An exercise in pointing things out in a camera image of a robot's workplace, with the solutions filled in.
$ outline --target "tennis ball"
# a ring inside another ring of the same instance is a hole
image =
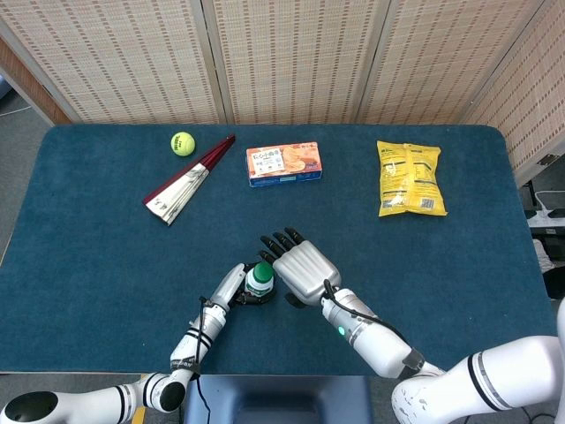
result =
[[[179,156],[188,156],[194,151],[194,138],[188,132],[177,132],[170,139],[170,148]]]

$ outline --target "bamboo screen panel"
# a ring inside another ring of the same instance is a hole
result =
[[[215,0],[235,122],[349,122],[380,4]]]
[[[187,0],[0,0],[0,12],[84,122],[218,122]]]
[[[515,173],[565,135],[564,12],[551,2],[466,119],[501,130]]]
[[[360,122],[453,123],[538,5],[399,0]]]

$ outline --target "biscuit box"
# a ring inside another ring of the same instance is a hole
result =
[[[249,185],[273,186],[321,178],[321,160],[316,141],[248,148]]]

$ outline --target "white robotic arm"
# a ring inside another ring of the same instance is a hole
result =
[[[230,302],[247,268],[238,264],[209,300],[201,300],[199,316],[170,355],[170,375],[151,374],[132,384],[88,393],[27,393],[2,410],[0,424],[120,424],[130,420],[139,406],[163,413],[176,410],[185,398],[188,382],[198,373],[199,363],[225,325]]]
[[[324,317],[344,336],[374,372],[399,378],[392,395],[402,424],[447,424],[477,413],[493,413],[556,399],[561,394],[563,363],[557,337],[526,337],[462,360],[444,373],[426,362],[391,325],[380,320],[351,290],[341,289],[337,268],[291,228],[261,240],[261,251],[296,298],[321,303]],[[565,340],[565,306],[558,327]],[[556,423],[565,424],[565,391]]]
[[[387,378],[441,375],[443,371],[426,362],[410,347],[402,334],[381,320],[353,291],[340,287],[342,279],[335,265],[310,241],[293,228],[276,232],[261,241],[273,254],[261,251],[276,273],[303,304],[322,306],[324,317],[361,355],[374,372]]]

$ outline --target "chip bag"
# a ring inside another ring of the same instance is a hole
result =
[[[414,212],[445,216],[435,180],[440,148],[377,141],[380,158],[379,216]]]

